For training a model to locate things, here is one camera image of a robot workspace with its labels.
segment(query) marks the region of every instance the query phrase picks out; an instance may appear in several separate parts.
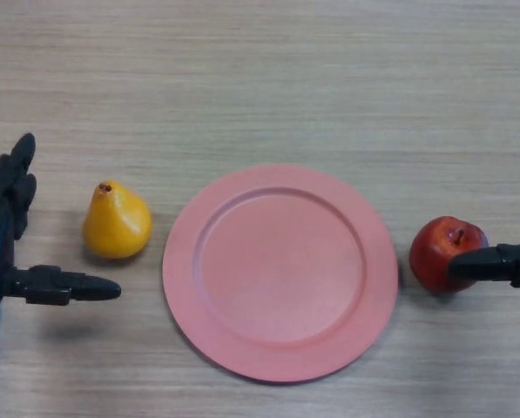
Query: apple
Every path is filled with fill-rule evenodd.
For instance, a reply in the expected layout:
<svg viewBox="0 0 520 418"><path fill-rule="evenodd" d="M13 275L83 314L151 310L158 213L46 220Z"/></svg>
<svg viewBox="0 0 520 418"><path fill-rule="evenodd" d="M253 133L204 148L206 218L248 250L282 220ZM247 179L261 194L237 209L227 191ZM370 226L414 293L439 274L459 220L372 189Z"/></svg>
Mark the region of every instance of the apple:
<svg viewBox="0 0 520 418"><path fill-rule="evenodd" d="M473 280L448 276L449 261L461 253L487 247L482 229L452 216L432 219L415 236L409 251L410 268L431 293L453 294L473 286Z"/></svg>

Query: pink plate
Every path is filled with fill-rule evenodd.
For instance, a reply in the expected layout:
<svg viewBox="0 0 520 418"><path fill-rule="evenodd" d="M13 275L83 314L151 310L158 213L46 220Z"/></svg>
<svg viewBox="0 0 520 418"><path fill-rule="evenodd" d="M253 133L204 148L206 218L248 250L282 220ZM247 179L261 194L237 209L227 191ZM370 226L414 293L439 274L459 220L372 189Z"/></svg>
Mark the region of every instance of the pink plate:
<svg viewBox="0 0 520 418"><path fill-rule="evenodd" d="M391 316L388 229L350 185L263 165L209 185L182 211L163 258L174 319L236 374L306 381L364 353Z"/></svg>

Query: pear stem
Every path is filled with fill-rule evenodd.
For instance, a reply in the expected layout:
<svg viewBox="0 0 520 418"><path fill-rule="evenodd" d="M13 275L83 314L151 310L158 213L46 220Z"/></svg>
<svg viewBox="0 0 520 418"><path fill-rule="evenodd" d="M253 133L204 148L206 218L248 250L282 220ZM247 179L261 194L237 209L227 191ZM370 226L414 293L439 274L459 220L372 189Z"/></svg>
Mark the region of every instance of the pear stem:
<svg viewBox="0 0 520 418"><path fill-rule="evenodd" d="M457 232L457 238L455 238L455 240L453 241L453 243L458 246L459 244L461 244L461 239L463 238L463 235L465 234L465 231L463 229L460 229L458 232Z"/></svg>
<svg viewBox="0 0 520 418"><path fill-rule="evenodd" d="M111 185L106 185L105 183L101 183L99 185L99 189L101 189L105 192L110 192L112 190L112 187L111 187Z"/></svg>

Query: apple stem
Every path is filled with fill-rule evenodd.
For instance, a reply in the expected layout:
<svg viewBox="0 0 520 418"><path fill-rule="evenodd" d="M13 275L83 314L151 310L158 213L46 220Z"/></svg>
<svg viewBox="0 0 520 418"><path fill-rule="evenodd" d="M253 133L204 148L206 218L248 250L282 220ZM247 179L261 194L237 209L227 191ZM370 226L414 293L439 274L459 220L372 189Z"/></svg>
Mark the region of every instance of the apple stem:
<svg viewBox="0 0 520 418"><path fill-rule="evenodd" d="M465 231L463 229L460 229L458 232L457 232L457 238L455 238L455 241L453 241L453 243L458 246L459 244L461 244L461 239L463 238L463 235L465 234Z"/></svg>

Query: wooden table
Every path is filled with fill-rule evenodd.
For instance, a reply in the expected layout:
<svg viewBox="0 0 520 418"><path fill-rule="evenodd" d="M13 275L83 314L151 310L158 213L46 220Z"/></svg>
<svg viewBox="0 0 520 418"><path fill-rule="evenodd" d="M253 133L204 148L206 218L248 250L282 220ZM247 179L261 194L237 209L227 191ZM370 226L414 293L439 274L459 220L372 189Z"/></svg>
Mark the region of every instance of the wooden table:
<svg viewBox="0 0 520 418"><path fill-rule="evenodd" d="M0 417L520 417L520 291L429 297L405 255L438 215L520 242L520 0L0 1L0 153L37 137L17 245L117 280L120 300L3 304ZM403 263L386 333L292 387L206 364L167 314L170 226L203 186L288 162L354 185ZM99 180L139 192L153 238L131 264L84 256Z"/></svg>

